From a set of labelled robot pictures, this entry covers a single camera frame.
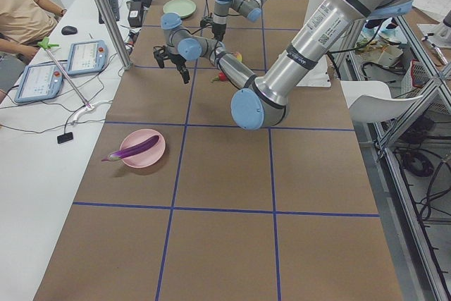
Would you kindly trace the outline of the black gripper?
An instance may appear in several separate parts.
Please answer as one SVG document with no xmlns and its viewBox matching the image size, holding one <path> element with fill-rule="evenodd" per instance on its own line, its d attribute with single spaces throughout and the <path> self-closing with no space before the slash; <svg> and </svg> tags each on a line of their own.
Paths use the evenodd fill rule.
<svg viewBox="0 0 451 301">
<path fill-rule="evenodd" d="M 177 70 L 182 76 L 183 82 L 188 84 L 190 82 L 190 73 L 186 69 L 185 59 L 180 54 L 174 54 L 172 56 L 172 62 L 175 64 Z"/>
<path fill-rule="evenodd" d="M 224 35 L 226 33 L 226 18 L 223 16 L 205 16 L 200 21 L 201 28 L 206 28 L 209 26 L 214 35 L 214 39 L 218 41 L 223 41 Z"/>
</svg>

